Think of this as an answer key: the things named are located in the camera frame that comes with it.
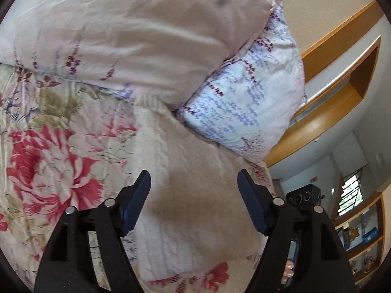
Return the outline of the person's right hand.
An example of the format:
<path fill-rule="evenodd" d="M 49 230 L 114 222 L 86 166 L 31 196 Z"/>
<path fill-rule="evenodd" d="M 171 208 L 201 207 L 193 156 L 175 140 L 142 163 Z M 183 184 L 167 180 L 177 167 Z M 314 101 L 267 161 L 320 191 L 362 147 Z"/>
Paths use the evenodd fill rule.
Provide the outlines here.
<path fill-rule="evenodd" d="M 281 284 L 287 283 L 288 279 L 293 277 L 294 263 L 291 260 L 287 260 L 284 273 L 281 279 Z"/>

